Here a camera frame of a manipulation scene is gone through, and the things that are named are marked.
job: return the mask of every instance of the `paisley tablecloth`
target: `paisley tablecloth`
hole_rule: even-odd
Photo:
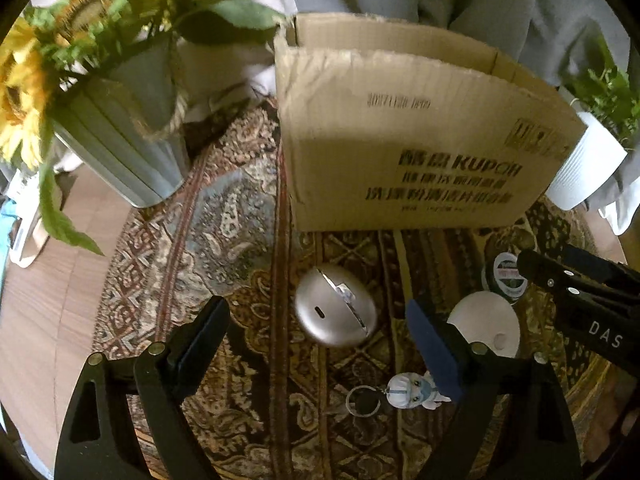
[[[235,119],[171,199],[132,210],[104,285],[94,348],[110,358],[139,354],[193,319],[212,294],[225,296],[231,326],[198,393],[182,405],[223,478],[411,480],[442,439],[452,404],[371,418],[334,413],[358,384],[424,371],[404,322],[408,297],[426,292],[446,316],[481,290],[480,270],[492,256],[534,247],[555,257],[569,242],[595,251],[593,239],[580,213],[545,200],[501,229],[297,232],[274,106]],[[296,284],[319,262],[347,267],[376,300],[379,329],[359,348],[312,343],[292,314]],[[530,286],[514,309],[521,353],[551,359],[582,442],[607,362],[553,329],[555,306],[538,288]],[[505,403],[496,404],[474,477],[488,465]],[[163,478],[136,397],[130,407],[147,463]]]

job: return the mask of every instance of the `metallic oval case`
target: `metallic oval case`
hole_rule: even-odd
[[[357,346],[378,322],[369,291],[342,267],[322,264],[300,280],[295,311],[305,333],[325,346]]]

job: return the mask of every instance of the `cardboard box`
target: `cardboard box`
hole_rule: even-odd
[[[299,14],[275,55],[302,231],[512,224],[585,130],[524,67],[440,28]]]

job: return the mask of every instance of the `figurine white hair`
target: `figurine white hair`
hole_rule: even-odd
[[[451,401],[439,393],[429,371],[424,376],[414,372],[393,376],[386,386],[386,400],[401,410],[420,405],[427,410],[435,410],[441,403]]]

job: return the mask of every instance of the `white disc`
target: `white disc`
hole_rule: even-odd
[[[474,292],[454,307],[447,319],[469,343],[480,341],[496,355],[516,357],[520,323],[511,305],[494,292]]]

